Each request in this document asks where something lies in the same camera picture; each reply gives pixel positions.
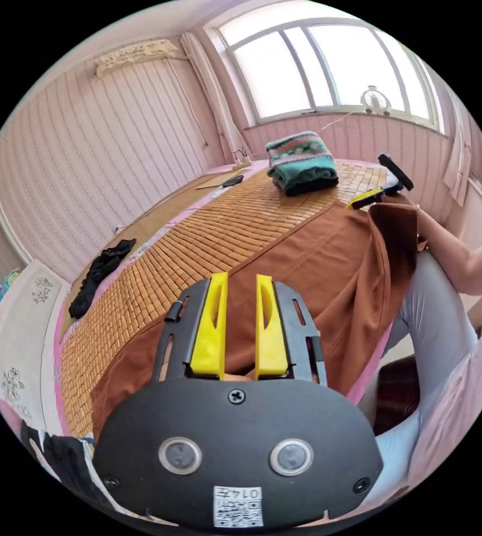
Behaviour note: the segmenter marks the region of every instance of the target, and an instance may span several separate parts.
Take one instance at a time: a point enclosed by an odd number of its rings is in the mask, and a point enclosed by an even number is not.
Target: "qr code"
[[[213,518],[216,527],[262,527],[262,489],[260,487],[222,487],[213,489]]]

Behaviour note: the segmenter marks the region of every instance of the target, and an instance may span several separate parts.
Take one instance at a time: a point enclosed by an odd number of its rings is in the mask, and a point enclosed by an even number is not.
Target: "window frame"
[[[401,76],[401,73],[399,72],[399,69],[397,68],[395,59],[393,58],[392,54],[386,47],[386,44],[377,34],[376,30],[378,30],[378,28],[376,28],[375,26],[357,18],[341,18],[341,17],[306,18],[302,20],[285,22],[279,25],[275,25],[271,28],[267,28],[265,30],[256,32],[250,35],[249,37],[246,37],[240,40],[235,45],[229,45],[226,38],[221,32],[221,27],[226,25],[228,22],[231,22],[232,20],[235,20],[236,18],[239,18],[242,16],[243,15],[239,15],[228,21],[224,21],[220,26],[214,27],[213,30],[216,32],[218,38],[220,39],[224,53],[226,54],[228,60],[231,62],[231,65],[234,69],[234,74],[238,78],[241,84],[242,90],[245,93],[245,97],[247,98],[248,103],[250,105],[250,112],[253,114],[253,117],[256,120],[256,125],[265,125],[266,123],[282,121],[284,119],[291,119],[295,117],[317,116],[317,115],[329,114],[329,113],[364,113],[366,114],[365,108],[361,104],[342,105],[340,103],[338,88],[332,76],[332,72],[326,62],[324,54],[322,53],[318,43],[316,42],[316,40],[314,39],[314,37],[312,36],[310,32],[310,28],[314,26],[342,25],[342,26],[359,26],[359,27],[363,27],[369,30],[371,34],[375,37],[377,43],[381,46],[386,57],[388,58],[388,61],[396,77],[399,90],[401,91],[401,96],[403,98],[403,104],[405,107],[404,111],[392,110],[391,117],[402,119],[407,122],[416,123],[418,125],[422,125],[432,130],[435,130],[437,132],[440,132],[440,121],[438,117],[438,109],[436,105],[435,96],[433,94],[434,89],[431,87],[431,84],[428,81],[428,77],[425,74],[423,66],[421,65],[421,63],[419,62],[419,60],[417,59],[417,57],[412,51],[408,50],[404,45],[399,43],[406,57],[411,62],[412,67],[418,77],[418,81],[422,88],[423,95],[424,95],[426,105],[427,105],[427,112],[429,115],[428,118],[415,116],[410,113],[410,104],[408,100],[408,95],[407,95],[406,87],[405,87],[403,78]],[[310,84],[308,82],[305,70],[297,55],[297,52],[295,51],[295,48],[293,47],[293,45],[291,44],[289,38],[287,37],[285,33],[286,30],[289,30],[291,28],[300,28],[302,32],[304,33],[304,35],[306,36],[306,38],[308,39],[308,42],[312,46],[314,53],[321,65],[323,74],[329,86],[329,91],[330,91],[330,95],[332,96],[332,101],[338,104],[335,104],[334,106],[315,106],[314,97],[312,95],[312,91],[311,91]],[[237,59],[237,56],[235,55],[235,51],[241,48],[242,46],[249,44],[252,41],[255,41],[256,39],[259,39],[260,37],[265,37],[275,32],[281,35],[282,39],[284,40],[297,66],[298,72],[301,76],[301,79],[303,81],[303,84],[306,90],[306,95],[310,103],[310,108],[306,108],[303,110],[295,110],[292,112],[286,112],[286,113],[277,114],[277,115],[269,116],[269,117],[261,117],[258,111],[256,100],[254,99],[254,96],[250,89],[247,78],[243,72],[243,68],[239,60]]]

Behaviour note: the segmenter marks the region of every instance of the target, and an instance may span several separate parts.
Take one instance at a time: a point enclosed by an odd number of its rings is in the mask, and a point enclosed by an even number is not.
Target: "gray pants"
[[[403,423],[377,436],[384,469],[364,505],[404,484],[422,423],[452,371],[477,342],[458,293],[429,252],[417,256],[416,272],[384,353],[407,335],[416,356],[420,404]]]

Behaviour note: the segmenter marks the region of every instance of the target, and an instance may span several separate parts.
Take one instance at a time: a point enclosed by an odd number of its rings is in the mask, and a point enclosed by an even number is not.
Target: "bamboo mat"
[[[228,180],[235,175],[238,175],[238,173],[232,173],[231,171],[227,171],[224,173],[207,174],[187,183],[185,186],[176,190],[171,195],[157,203],[154,207],[145,212],[143,215],[139,216],[139,218],[137,218],[132,224],[128,225],[128,227],[120,231],[105,246],[105,248],[116,246],[118,242],[120,242],[120,240],[135,239],[135,245],[129,253],[129,255],[131,255],[132,253],[134,253],[134,251],[137,251],[146,241],[148,241],[151,236],[153,236],[157,231],[159,231],[159,229],[161,229],[170,220],[180,214],[180,212],[208,195],[211,190],[200,189],[203,184],[207,184],[210,181],[215,181],[218,182],[220,185],[225,180]],[[64,317],[62,319],[59,342],[62,340],[63,335],[72,325],[73,319],[70,317],[68,308],[76,298],[81,287],[81,281],[85,279],[85,276],[89,269],[90,264],[85,268],[85,270],[83,270],[83,272],[74,281],[72,287],[70,288],[64,306]]]
[[[125,268],[62,349],[60,381],[70,433],[92,430],[90,391],[118,350],[184,289],[231,270],[333,200],[348,202],[386,182],[386,169],[378,166],[337,162],[336,170],[336,188],[294,198],[261,171],[178,223]]]

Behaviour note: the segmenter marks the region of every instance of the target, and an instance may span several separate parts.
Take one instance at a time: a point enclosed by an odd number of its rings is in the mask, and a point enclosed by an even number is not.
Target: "yellow clamp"
[[[351,201],[347,205],[347,208],[352,210],[355,208],[355,205],[358,201],[361,201],[362,199],[365,199],[366,197],[371,197],[372,195],[376,195],[381,192],[382,192],[382,188],[376,188],[375,190],[370,190],[369,192],[364,192],[363,194],[356,195],[355,197],[351,199]]]
[[[256,376],[280,377],[288,371],[286,344],[273,280],[256,276]]]
[[[190,367],[195,376],[224,379],[227,298],[228,274],[213,274],[191,356]]]
[[[224,379],[227,298],[228,274],[212,275],[191,356],[190,367],[195,376]],[[273,281],[269,276],[257,275],[255,379],[281,377],[288,368]]]

